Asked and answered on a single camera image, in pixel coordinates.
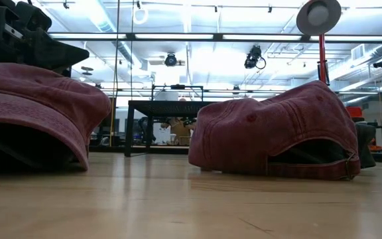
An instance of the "table leg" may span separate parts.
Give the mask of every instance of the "table leg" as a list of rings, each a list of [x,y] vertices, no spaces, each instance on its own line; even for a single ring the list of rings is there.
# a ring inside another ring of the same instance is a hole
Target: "table leg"
[[[150,149],[151,143],[153,142],[153,116],[149,116],[146,135],[147,138],[145,139],[145,148],[148,151]]]
[[[135,108],[133,106],[129,106],[129,109],[127,111],[125,157],[130,157],[132,152],[134,113],[135,113]]]

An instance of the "black table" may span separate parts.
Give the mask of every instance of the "black table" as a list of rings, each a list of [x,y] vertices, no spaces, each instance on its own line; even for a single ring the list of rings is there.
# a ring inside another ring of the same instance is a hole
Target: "black table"
[[[197,117],[198,111],[214,102],[182,102],[182,101],[145,101],[129,100],[126,124],[125,156],[130,157],[133,142],[133,116],[135,110],[146,115],[149,120],[146,133],[146,148],[153,142],[153,117]]]

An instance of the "wooden tabletop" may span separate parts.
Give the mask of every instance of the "wooden tabletop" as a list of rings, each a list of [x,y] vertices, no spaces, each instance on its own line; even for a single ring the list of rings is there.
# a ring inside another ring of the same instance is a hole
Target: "wooden tabletop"
[[[0,238],[382,238],[382,164],[354,181],[200,172],[92,153],[85,173],[0,175]]]

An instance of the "baseball cap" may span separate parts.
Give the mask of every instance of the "baseball cap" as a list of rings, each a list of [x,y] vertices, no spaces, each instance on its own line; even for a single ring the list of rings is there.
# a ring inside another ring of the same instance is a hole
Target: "baseball cap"
[[[0,125],[4,125],[0,127],[0,150],[16,155],[16,150],[27,148],[9,143],[7,134],[2,133],[7,131],[7,125],[13,125],[17,133],[35,129],[34,132],[62,142],[82,168],[88,169],[91,132],[110,111],[109,98],[96,87],[43,68],[0,63]],[[41,135],[34,137],[44,139]],[[51,143],[40,153],[50,155],[62,147]],[[34,157],[30,151],[33,152],[29,149],[26,155]]]
[[[210,104],[198,113],[188,160],[205,169],[310,179],[359,174],[354,122],[325,83],[258,102]]]

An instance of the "cable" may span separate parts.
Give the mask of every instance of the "cable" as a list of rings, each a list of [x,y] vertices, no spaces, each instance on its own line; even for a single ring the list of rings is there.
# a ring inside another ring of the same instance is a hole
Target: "cable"
[[[134,18],[135,16],[135,4],[133,4],[133,1],[132,1],[132,19]],[[131,26],[131,32],[133,33],[133,22],[132,22],[132,26]],[[131,70],[131,100],[133,99],[133,93],[132,93],[132,50],[133,50],[133,40],[131,41],[131,56],[130,56],[130,70]]]
[[[117,99],[117,89],[119,87],[119,82],[117,79],[117,57],[118,57],[118,47],[119,47],[119,20],[120,20],[120,1],[117,1],[117,30],[116,30],[116,53],[115,53],[115,62],[114,62],[114,79],[113,79],[113,95],[111,96],[111,125],[110,125],[110,142],[109,146],[111,147],[111,138],[113,137],[111,133],[113,131],[113,126],[115,123],[114,117],[115,117],[115,103],[114,99]]]
[[[265,60],[263,57],[260,58],[259,62],[260,62],[261,60],[263,60],[263,62],[265,63],[265,65],[264,65],[262,68],[259,68],[259,67],[257,67],[257,65],[256,65],[256,68],[259,69],[259,70],[263,70],[263,69],[265,69],[265,67],[266,67],[266,60]]]

